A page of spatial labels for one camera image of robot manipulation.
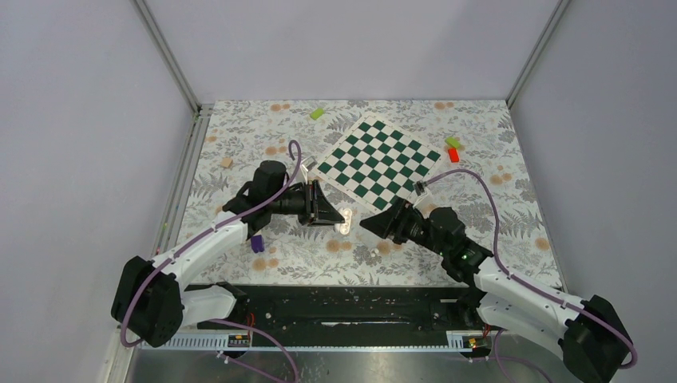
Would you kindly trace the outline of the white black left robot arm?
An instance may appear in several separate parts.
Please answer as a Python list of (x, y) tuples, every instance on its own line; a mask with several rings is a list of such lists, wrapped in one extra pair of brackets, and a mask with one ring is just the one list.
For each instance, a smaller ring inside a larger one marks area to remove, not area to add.
[(235, 287), (188, 286), (218, 256), (257, 235), (273, 215), (294, 215), (308, 227), (349, 227), (351, 221), (349, 213), (331, 206), (318, 181), (295, 183), (284, 164), (265, 160), (201, 232), (152, 259), (136, 256), (125, 264), (111, 309), (121, 331), (159, 347), (179, 328), (199, 322), (243, 325), (248, 308)]

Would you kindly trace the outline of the white earbud charging case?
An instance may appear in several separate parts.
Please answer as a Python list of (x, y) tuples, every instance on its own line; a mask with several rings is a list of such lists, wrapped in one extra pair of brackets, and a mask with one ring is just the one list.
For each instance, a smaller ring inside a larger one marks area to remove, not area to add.
[(339, 213), (342, 216), (343, 221), (335, 224), (335, 231), (341, 235), (349, 235), (352, 226), (353, 211), (348, 207), (343, 207), (339, 210)]

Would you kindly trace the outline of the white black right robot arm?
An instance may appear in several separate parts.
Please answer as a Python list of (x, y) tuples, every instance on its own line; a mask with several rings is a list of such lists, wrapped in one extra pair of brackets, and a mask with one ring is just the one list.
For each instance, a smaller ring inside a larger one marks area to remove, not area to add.
[(411, 241), (439, 255), (446, 273), (469, 287), (457, 308), (465, 327), (486, 323), (519, 335), (553, 353), (582, 382), (609, 382), (637, 359), (609, 301), (598, 295), (584, 300), (501, 267), (496, 255), (467, 237), (450, 207), (424, 216), (412, 203), (396, 199), (360, 225), (382, 239)]

